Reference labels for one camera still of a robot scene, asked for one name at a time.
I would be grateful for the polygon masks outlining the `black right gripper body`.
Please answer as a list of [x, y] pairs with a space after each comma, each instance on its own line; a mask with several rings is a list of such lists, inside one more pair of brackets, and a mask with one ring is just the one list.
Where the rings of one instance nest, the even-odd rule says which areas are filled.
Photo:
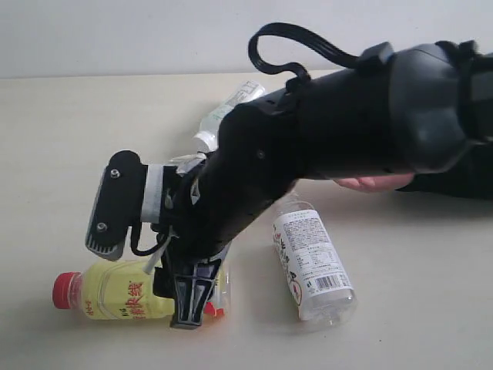
[[302, 174], [298, 109], [304, 89], [280, 89], [223, 118], [217, 148], [185, 173], [167, 170], [158, 228], [163, 253], [192, 261], [221, 252]]

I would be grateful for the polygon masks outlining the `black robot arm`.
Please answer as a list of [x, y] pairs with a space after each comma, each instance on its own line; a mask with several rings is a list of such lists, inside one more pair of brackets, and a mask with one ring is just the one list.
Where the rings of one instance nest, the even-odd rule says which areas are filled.
[[492, 57], [472, 41], [333, 54], [340, 71], [316, 79], [265, 62], [254, 44], [249, 57], [293, 78], [228, 113], [217, 149], [170, 194], [162, 220], [176, 238], [154, 291], [173, 296], [174, 328], [202, 324], [230, 242], [298, 180], [440, 173], [492, 140]]

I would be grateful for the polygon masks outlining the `person's open hand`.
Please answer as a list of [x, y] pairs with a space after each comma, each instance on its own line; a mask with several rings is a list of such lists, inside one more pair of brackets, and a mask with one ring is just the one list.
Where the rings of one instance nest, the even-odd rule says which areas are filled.
[[414, 179], [414, 174], [399, 174], [381, 177], [355, 177], [338, 179], [334, 182], [344, 188], [364, 193], [392, 191], [406, 187]]

